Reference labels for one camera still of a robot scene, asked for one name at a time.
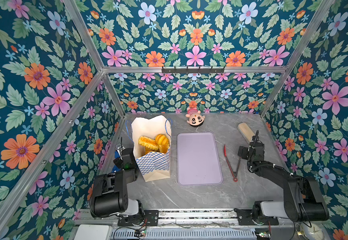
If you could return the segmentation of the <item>square toast bread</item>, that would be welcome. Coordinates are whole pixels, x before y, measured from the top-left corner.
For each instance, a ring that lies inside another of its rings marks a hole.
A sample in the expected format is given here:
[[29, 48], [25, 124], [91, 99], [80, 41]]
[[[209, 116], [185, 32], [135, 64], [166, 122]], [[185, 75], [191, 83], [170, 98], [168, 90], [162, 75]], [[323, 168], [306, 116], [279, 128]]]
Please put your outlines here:
[[151, 151], [158, 151], [159, 150], [159, 146], [156, 143], [155, 139], [151, 139], [145, 136], [141, 136], [138, 139], [138, 144], [151, 150]]

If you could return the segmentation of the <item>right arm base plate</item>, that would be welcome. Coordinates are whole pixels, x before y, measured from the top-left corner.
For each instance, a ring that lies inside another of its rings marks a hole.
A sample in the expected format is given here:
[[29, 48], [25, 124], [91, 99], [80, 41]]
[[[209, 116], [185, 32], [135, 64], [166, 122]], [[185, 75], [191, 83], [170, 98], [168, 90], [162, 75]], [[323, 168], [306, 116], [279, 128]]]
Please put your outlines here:
[[278, 226], [279, 221], [275, 217], [261, 216], [260, 211], [249, 210], [249, 209], [234, 209], [234, 212], [237, 214], [237, 219], [240, 226], [263, 226], [271, 225]]

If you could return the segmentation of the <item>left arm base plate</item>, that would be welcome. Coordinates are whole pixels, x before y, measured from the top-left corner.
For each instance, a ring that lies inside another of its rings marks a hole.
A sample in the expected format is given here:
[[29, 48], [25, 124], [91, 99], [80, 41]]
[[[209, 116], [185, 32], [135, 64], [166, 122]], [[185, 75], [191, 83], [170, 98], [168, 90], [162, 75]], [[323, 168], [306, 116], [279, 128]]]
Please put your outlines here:
[[158, 225], [159, 211], [158, 210], [144, 210], [141, 214], [132, 216], [120, 216], [117, 225], [119, 227], [142, 227]]

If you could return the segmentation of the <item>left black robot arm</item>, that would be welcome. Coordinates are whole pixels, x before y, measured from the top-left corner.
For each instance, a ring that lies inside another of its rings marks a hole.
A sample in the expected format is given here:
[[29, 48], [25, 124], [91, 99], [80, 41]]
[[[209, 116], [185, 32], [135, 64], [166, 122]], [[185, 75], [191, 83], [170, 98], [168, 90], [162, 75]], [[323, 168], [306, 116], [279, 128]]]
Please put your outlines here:
[[138, 179], [138, 166], [133, 149], [126, 148], [115, 159], [119, 170], [98, 175], [94, 179], [89, 209], [92, 217], [106, 218], [120, 216], [130, 224], [140, 225], [145, 221], [145, 213], [139, 200], [128, 196], [127, 185]]

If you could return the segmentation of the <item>small croissant bread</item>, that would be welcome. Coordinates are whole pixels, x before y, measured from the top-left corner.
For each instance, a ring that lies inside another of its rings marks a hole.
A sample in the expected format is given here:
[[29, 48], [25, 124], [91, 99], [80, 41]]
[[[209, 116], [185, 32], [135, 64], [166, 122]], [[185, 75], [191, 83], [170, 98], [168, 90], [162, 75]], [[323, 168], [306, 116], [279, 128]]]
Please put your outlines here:
[[166, 146], [169, 147], [169, 139], [164, 134], [159, 134], [155, 137], [155, 141], [159, 147]]

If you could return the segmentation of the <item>red silicone tongs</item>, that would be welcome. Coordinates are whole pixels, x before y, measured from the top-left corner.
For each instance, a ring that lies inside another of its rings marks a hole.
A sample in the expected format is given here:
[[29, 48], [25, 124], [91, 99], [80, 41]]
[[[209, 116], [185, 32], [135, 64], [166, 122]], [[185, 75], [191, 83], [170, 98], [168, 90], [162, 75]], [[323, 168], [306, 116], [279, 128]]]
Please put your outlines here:
[[231, 163], [229, 161], [229, 158], [227, 156], [227, 147], [226, 147], [226, 145], [224, 145], [224, 156], [225, 156], [225, 160], [226, 160], [226, 162], [228, 164], [229, 170], [230, 170], [230, 172], [232, 174], [233, 181], [237, 182], [238, 181], [237, 176], [238, 176], [238, 171], [239, 171], [239, 167], [240, 167], [240, 164], [241, 164], [242, 157], [239, 157], [239, 160], [238, 160], [238, 163], [237, 163], [237, 167], [236, 167], [235, 170], [233, 170], [232, 165], [231, 165]]

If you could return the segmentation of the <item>yellow oval bread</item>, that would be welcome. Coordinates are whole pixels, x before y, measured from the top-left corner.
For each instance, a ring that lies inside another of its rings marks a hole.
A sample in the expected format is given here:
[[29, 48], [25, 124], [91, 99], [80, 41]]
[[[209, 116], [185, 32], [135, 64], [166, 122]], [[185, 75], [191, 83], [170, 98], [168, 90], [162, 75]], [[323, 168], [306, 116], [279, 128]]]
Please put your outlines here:
[[166, 154], [168, 152], [169, 149], [169, 144], [167, 145], [159, 145], [159, 152]]

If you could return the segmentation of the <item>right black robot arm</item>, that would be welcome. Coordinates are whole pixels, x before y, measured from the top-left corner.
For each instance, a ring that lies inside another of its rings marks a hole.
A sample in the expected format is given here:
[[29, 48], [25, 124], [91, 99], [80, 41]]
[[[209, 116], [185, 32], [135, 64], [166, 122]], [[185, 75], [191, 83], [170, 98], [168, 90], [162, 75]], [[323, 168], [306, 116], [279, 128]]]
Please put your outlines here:
[[329, 219], [329, 211], [319, 184], [312, 177], [289, 173], [285, 168], [264, 159], [264, 144], [239, 147], [238, 156], [247, 160], [249, 172], [267, 179], [283, 189], [283, 208], [293, 222], [316, 222]]

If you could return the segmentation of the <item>checkered paper bag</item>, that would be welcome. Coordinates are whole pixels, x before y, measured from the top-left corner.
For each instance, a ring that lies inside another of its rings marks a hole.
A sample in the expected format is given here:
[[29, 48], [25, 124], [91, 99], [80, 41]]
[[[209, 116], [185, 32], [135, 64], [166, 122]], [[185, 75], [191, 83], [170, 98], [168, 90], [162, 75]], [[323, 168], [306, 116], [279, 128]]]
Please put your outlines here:
[[171, 120], [163, 115], [137, 117], [126, 130], [145, 182], [170, 178]]

